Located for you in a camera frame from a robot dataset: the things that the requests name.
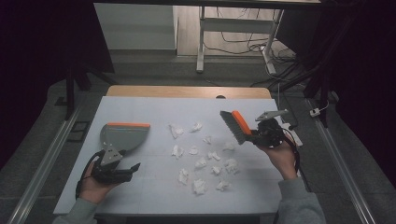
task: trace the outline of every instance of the forearm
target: forearm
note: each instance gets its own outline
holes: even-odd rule
[[[300,177],[281,181],[279,187],[279,223],[326,223],[317,195],[306,191]]]
[[[97,204],[90,203],[84,199],[77,198],[70,213],[66,216],[56,217],[52,224],[96,224],[93,216],[96,212]]]

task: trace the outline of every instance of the power strip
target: power strip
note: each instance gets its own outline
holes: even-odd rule
[[[282,128],[288,130],[291,133],[291,135],[293,136],[294,141],[296,141],[297,147],[301,147],[303,145],[303,142],[301,141],[301,139],[298,137],[297,133],[294,130],[289,130],[289,126],[290,126],[289,123],[282,124]]]

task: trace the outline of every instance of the black bristles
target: black bristles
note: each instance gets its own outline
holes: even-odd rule
[[[241,127],[239,124],[236,122],[235,118],[233,117],[233,114],[227,111],[220,111],[221,117],[224,119],[225,123],[227,124],[228,128],[231,130],[233,133],[233,136],[235,136],[236,140],[238,141],[239,145],[242,145],[246,139],[245,139],[245,134],[242,131]]]

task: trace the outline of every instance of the white power adapter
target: white power adapter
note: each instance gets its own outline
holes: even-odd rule
[[[318,108],[313,109],[313,110],[310,110],[310,111],[309,111],[309,114],[311,115],[312,118],[313,118],[313,117],[316,117],[317,115],[320,114],[320,110],[319,110]]]

